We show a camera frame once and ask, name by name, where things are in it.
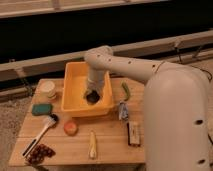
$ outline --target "brush handle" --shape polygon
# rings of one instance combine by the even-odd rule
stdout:
[[[42,131],[33,139],[33,141],[29,144],[29,146],[26,148],[26,150],[23,152],[23,156],[26,157],[31,150],[35,147],[35,145],[39,142],[41,139],[42,135],[47,131],[48,126],[44,126]]]

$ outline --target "red fruit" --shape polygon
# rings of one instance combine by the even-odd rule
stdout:
[[[67,135],[69,135],[69,136],[75,135],[77,131],[78,131],[78,127],[75,124],[75,122],[73,122],[72,120],[70,120],[64,124],[64,132]]]

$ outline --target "yellow object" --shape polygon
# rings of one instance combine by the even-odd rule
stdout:
[[[85,62],[70,62],[66,65],[62,111],[72,117],[105,115],[114,106],[109,73],[105,75],[102,98],[95,104],[87,103],[84,98],[88,65]]]
[[[96,159],[97,158],[97,145],[96,145],[96,136],[95,132],[90,132],[90,145],[89,145],[89,158]]]

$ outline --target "green sponge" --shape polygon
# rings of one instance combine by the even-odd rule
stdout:
[[[32,114],[34,116],[50,115],[52,113],[51,104],[34,104],[32,108]]]

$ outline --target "green vegetable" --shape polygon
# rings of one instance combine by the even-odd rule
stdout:
[[[124,89],[124,91],[126,93],[126,98],[124,99],[124,101],[128,101],[129,98],[131,97],[131,93],[129,91],[129,87],[128,87],[127,83],[125,83],[125,82],[122,83],[122,87],[123,87],[123,89]]]

